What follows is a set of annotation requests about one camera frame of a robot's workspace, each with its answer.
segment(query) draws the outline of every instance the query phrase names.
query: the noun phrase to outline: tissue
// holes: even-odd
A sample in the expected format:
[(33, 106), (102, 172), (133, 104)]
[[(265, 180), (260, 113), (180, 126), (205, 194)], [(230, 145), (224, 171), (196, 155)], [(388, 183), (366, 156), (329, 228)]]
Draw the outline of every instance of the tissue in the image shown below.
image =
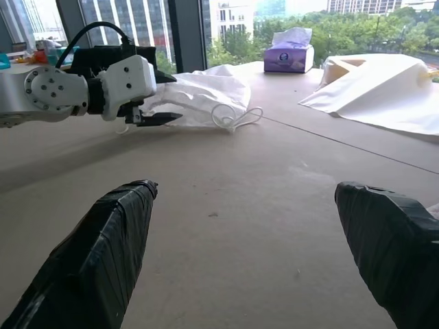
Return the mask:
[(294, 27), (273, 35), (272, 47), (265, 51), (265, 72), (306, 73), (313, 67), (314, 48), (309, 44), (313, 30)]

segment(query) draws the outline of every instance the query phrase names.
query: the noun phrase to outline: black cable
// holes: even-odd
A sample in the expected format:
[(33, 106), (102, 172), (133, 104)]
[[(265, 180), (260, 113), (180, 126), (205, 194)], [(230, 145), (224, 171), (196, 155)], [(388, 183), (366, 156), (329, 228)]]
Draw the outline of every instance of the black cable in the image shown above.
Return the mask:
[(70, 53), (70, 51), (73, 49), (73, 47), (76, 45), (76, 43), (79, 41), (79, 39), (81, 39), (81, 37), (87, 33), (88, 31), (90, 31), (91, 29), (95, 28), (95, 27), (100, 27), (100, 26), (106, 26), (109, 28), (112, 28), (113, 30), (115, 30), (118, 34), (120, 34), (120, 36), (122, 37), (122, 45), (131, 45), (132, 41), (130, 39), (130, 37), (128, 37), (121, 29), (120, 27), (117, 27), (116, 25), (114, 25), (113, 23), (110, 22), (94, 22), (91, 24), (88, 24), (87, 26), (85, 26), (83, 29), (81, 29), (81, 31), (78, 32), (78, 34), (76, 34), (75, 38), (73, 38), (73, 40), (69, 43), (69, 45), (67, 46), (67, 48), (64, 50), (64, 52), (62, 53), (60, 59), (57, 61), (55, 67), (57, 69), (59, 69), (62, 65), (62, 63), (65, 61), (67, 55)]

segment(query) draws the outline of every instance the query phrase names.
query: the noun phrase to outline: window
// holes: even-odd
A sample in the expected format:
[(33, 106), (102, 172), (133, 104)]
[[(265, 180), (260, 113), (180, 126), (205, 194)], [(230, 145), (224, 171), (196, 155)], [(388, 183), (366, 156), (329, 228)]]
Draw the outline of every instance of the window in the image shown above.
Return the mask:
[[(274, 32), (303, 26), (313, 28), (315, 67), (330, 55), (370, 52), (406, 53), (439, 67), (439, 1), (230, 0), (210, 7), (215, 2), (205, 2), (211, 27), (205, 42), (209, 66), (262, 60)], [(235, 16), (239, 24), (227, 24), (226, 30), (216, 20), (225, 21), (224, 13), (219, 14), (224, 10), (228, 22)]]
[[(86, 24), (95, 21), (114, 23), (129, 35), (136, 45), (157, 48), (157, 65), (160, 70), (167, 73), (176, 72), (166, 0), (80, 0), (80, 4)], [(121, 43), (118, 34), (105, 27), (92, 29), (89, 36), (93, 46)]]
[(67, 45), (56, 0), (0, 0), (0, 10), (13, 43), (35, 49), (37, 40), (51, 38)]
[(227, 26), (221, 25), (221, 37), (225, 37), (227, 32)]

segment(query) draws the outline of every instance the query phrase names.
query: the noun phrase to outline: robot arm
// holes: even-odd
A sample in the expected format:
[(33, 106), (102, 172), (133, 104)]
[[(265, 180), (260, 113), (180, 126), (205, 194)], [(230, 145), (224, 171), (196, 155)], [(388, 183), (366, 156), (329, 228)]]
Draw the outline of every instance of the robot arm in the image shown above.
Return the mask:
[(20, 74), (0, 73), (0, 127), (26, 121), (56, 122), (85, 113), (100, 114), (105, 121), (125, 117), (127, 123), (137, 125), (177, 119), (173, 114), (167, 118), (163, 114), (162, 118), (141, 116), (137, 105), (155, 92), (154, 68), (140, 55), (116, 62), (90, 79), (52, 66)]

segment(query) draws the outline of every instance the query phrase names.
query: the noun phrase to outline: orange object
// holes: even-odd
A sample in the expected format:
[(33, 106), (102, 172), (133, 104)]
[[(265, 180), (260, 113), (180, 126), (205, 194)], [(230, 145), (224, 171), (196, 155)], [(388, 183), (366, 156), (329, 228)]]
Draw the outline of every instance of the orange object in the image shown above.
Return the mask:
[(49, 63), (49, 61), (47, 61), (47, 57), (46, 57), (44, 50), (35, 51), (34, 58), (35, 58), (35, 61), (38, 63), (44, 63), (44, 64)]

